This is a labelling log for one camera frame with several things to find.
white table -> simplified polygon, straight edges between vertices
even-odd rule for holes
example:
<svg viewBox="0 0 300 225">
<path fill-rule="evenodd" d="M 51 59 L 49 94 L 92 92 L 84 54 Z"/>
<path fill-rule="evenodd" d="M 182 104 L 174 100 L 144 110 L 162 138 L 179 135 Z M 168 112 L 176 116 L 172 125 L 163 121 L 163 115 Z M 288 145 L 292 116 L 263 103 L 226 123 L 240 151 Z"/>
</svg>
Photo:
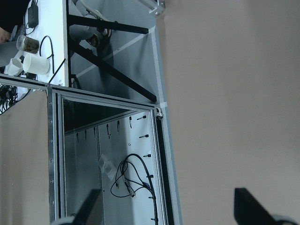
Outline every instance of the white table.
<svg viewBox="0 0 300 225">
<path fill-rule="evenodd" d="M 27 35 L 30 38 L 38 40 L 40 43 L 44 36 L 49 36 L 53 44 L 54 53 L 54 71 L 66 59 L 65 63 L 59 69 L 58 73 L 51 81 L 51 84 L 68 86 L 68 48 L 67 48 L 67 21 L 66 21 L 66 1 L 65 0 L 38 0 L 38 26 Z M 25 15 L 25 24 L 27 23 L 27 12 Z M 41 55 L 48 57 L 51 55 L 50 41 L 45 39 Z M 52 59 L 49 59 L 51 68 L 46 75 L 37 75 L 39 81 L 48 83 L 53 76 Z"/>
</svg>

white cable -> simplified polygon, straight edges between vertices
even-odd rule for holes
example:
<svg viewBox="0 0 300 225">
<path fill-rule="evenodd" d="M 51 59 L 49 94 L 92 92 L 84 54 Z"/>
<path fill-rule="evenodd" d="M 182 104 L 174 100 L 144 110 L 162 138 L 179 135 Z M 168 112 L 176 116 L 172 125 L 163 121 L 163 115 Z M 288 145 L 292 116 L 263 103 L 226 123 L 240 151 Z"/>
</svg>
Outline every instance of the white cable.
<svg viewBox="0 0 300 225">
<path fill-rule="evenodd" d="M 88 10 L 90 11 L 90 13 L 92 13 L 94 16 L 99 17 L 102 20 L 105 21 L 109 21 L 108 19 L 106 19 L 98 10 L 92 9 L 91 7 L 89 7 L 88 4 L 86 4 L 83 0 L 80 0 L 82 5 Z"/>
</svg>

person's hand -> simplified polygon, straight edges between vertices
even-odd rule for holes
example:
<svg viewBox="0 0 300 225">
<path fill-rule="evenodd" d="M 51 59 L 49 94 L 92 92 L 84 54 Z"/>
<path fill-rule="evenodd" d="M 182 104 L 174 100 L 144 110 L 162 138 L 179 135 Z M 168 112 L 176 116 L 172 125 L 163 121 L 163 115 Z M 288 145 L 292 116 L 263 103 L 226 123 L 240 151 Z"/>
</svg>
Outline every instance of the person's hand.
<svg viewBox="0 0 300 225">
<path fill-rule="evenodd" d="M 0 43 L 7 42 L 11 37 L 11 33 L 7 32 L 6 30 L 0 27 Z"/>
</svg>

black sleeve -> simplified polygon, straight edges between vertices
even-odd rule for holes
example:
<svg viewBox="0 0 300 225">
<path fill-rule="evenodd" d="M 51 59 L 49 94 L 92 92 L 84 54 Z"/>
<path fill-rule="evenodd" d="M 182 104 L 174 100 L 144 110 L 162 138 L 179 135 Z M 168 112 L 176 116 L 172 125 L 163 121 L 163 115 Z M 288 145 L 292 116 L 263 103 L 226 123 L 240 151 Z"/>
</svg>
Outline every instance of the black sleeve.
<svg viewBox="0 0 300 225">
<path fill-rule="evenodd" d="M 30 0 L 1 0 L 0 27 L 11 33 L 23 23 L 23 16 Z"/>
</svg>

black power brick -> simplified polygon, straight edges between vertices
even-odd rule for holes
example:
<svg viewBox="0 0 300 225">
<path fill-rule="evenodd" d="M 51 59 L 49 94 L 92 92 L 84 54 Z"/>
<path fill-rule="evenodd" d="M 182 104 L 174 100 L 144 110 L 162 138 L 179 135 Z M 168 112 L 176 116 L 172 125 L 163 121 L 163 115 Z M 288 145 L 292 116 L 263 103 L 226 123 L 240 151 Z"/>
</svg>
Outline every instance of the black power brick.
<svg viewBox="0 0 300 225">
<path fill-rule="evenodd" d="M 28 8 L 28 27 L 35 28 L 38 26 L 38 6 L 31 4 Z"/>
</svg>

